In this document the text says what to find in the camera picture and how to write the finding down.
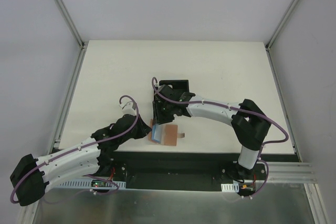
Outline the tan leather card holder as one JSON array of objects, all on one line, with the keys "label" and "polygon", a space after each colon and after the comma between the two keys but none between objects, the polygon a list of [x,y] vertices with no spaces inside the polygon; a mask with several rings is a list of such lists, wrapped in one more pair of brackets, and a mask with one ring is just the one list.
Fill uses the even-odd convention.
[{"label": "tan leather card holder", "polygon": [[176,146],[177,140],[184,138],[185,133],[179,132],[176,124],[154,124],[153,119],[150,120],[151,132],[148,134],[148,140],[154,144],[164,146]]}]

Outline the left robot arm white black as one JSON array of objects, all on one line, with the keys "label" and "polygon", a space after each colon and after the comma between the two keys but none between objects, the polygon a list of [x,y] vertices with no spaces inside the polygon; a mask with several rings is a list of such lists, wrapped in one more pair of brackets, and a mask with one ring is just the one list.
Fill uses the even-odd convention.
[{"label": "left robot arm white black", "polygon": [[73,147],[46,156],[23,156],[10,175],[11,203],[28,206],[73,178],[108,175],[112,152],[126,141],[144,138],[150,132],[151,127],[140,116],[125,114]]}]

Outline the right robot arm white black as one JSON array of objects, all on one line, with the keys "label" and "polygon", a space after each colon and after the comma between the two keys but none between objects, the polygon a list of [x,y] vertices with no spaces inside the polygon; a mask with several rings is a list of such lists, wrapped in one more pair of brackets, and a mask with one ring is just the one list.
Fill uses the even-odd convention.
[{"label": "right robot arm white black", "polygon": [[156,124],[170,123],[176,116],[186,116],[231,126],[242,147],[237,163],[226,169],[227,176],[243,182],[255,173],[261,145],[271,123],[252,100],[245,99],[237,104],[220,103],[165,84],[154,89],[153,112]]}]

